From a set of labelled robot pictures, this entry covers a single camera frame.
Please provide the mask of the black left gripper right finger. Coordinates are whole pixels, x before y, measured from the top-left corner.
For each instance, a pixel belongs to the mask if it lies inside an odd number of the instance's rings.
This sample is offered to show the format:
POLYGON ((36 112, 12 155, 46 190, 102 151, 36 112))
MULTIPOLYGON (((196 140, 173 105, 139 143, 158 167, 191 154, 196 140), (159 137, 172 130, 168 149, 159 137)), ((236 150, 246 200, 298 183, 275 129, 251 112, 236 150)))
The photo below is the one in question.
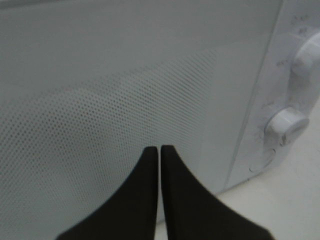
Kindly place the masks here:
POLYGON ((172 145, 161 147, 161 191, 170 240, 271 240, 272 234, 212 195, 172 145))

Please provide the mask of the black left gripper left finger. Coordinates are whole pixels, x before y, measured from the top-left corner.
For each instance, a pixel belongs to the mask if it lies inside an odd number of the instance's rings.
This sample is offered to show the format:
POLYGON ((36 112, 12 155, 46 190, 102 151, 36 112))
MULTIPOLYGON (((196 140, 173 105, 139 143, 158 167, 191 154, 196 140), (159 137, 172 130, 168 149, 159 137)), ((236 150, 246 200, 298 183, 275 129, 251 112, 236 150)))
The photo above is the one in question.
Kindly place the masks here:
POLYGON ((148 146, 124 183, 59 240, 152 240, 158 209, 159 156, 148 146))

